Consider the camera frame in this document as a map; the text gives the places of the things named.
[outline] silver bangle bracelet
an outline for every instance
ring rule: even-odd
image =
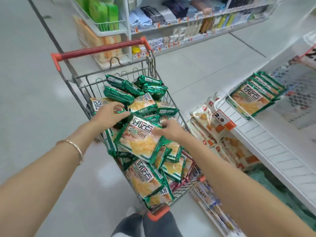
[[[61,142],[69,143],[69,144],[71,144],[73,147],[76,148],[76,150],[79,152],[79,159],[80,159],[80,163],[79,163],[78,165],[81,165],[81,163],[83,162],[83,156],[82,156],[82,153],[81,153],[81,150],[79,149],[79,147],[78,147],[75,143],[73,143],[73,142],[71,142],[71,141],[69,141],[69,140],[57,141],[55,145],[57,145],[57,144],[59,144],[59,143],[61,143]]]

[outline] person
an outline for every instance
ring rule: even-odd
[[[95,136],[130,114],[128,111],[117,113],[122,107],[123,104],[118,102],[101,107],[90,121],[0,186],[1,236],[29,237],[36,234]],[[215,156],[177,122],[166,120],[162,125],[163,129],[154,129],[152,133],[164,135],[188,150],[221,200],[223,209],[248,237],[316,236],[277,197]],[[113,236],[140,236],[142,218],[137,213],[129,213],[119,223]],[[157,222],[145,216],[143,226],[147,237],[182,236],[171,212]]]

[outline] leg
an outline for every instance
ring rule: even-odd
[[[146,237],[182,237],[176,220],[170,211],[157,222],[152,221],[145,215],[143,225]]]
[[[117,233],[123,233],[130,237],[141,237],[140,226],[143,219],[142,215],[129,210],[126,216],[127,217],[122,219],[117,225],[111,236],[114,236]]]

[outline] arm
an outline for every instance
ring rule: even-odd
[[[84,154],[99,133],[130,114],[114,113],[122,107],[118,102],[101,107],[66,139]],[[79,162],[79,153],[71,144],[59,143],[0,186],[1,236],[34,236]]]
[[[242,171],[218,158],[174,120],[155,129],[155,135],[187,149],[207,181],[243,232],[248,236],[316,236],[290,208]]]

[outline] left arm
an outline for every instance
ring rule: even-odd
[[[82,154],[93,139],[112,127],[129,112],[114,110],[123,105],[112,102],[66,138]],[[2,236],[34,236],[80,162],[78,151],[69,143],[59,143],[0,186],[0,230]]]

